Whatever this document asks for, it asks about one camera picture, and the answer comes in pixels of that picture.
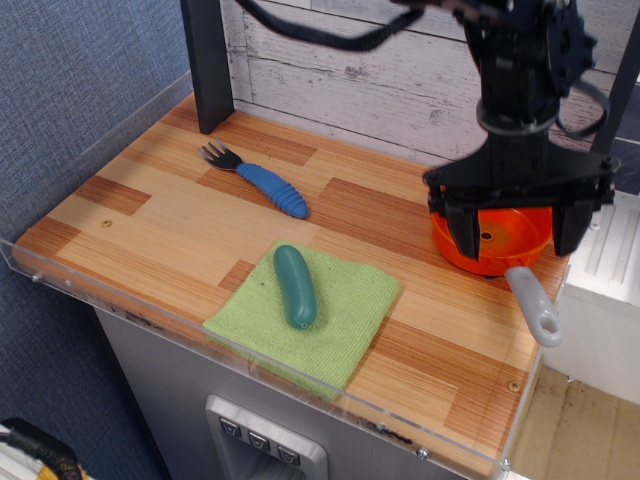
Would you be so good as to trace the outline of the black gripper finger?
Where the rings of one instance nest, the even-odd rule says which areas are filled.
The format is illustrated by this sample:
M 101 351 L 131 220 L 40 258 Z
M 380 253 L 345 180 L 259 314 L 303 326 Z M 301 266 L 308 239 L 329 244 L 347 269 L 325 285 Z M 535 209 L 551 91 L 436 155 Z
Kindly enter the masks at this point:
M 446 209 L 449 233 L 458 252 L 477 261 L 480 254 L 480 223 L 477 210 L 449 206 Z
M 589 201 L 552 208 L 553 242 L 557 256 L 570 255 L 578 248 L 590 225 L 592 214 L 593 205 Z

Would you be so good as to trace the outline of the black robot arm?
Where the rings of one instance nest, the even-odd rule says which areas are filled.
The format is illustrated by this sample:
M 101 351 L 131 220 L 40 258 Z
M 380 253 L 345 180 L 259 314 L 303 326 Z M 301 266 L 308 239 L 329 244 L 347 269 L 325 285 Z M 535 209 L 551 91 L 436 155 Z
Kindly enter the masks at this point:
M 614 198 L 620 162 L 606 154 L 554 144 L 561 101 L 571 89 L 602 107 L 581 138 L 599 130 L 608 99 L 582 81 L 596 39 L 573 1 L 437 1 L 463 27 L 481 79 L 477 120 L 484 144 L 469 156 L 424 174 L 429 208 L 445 218 L 461 255 L 480 255 L 482 210 L 549 207 L 555 252 L 574 252 L 592 215 Z

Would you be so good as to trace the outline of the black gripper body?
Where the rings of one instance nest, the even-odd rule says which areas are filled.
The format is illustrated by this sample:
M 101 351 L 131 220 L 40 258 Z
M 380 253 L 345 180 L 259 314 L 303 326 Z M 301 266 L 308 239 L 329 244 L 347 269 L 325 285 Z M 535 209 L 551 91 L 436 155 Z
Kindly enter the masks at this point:
M 597 210 L 613 201 L 619 159 L 554 144 L 549 121 L 518 124 L 505 117 L 481 117 L 479 123 L 487 138 L 478 150 L 423 175 L 431 212 L 518 207 Z

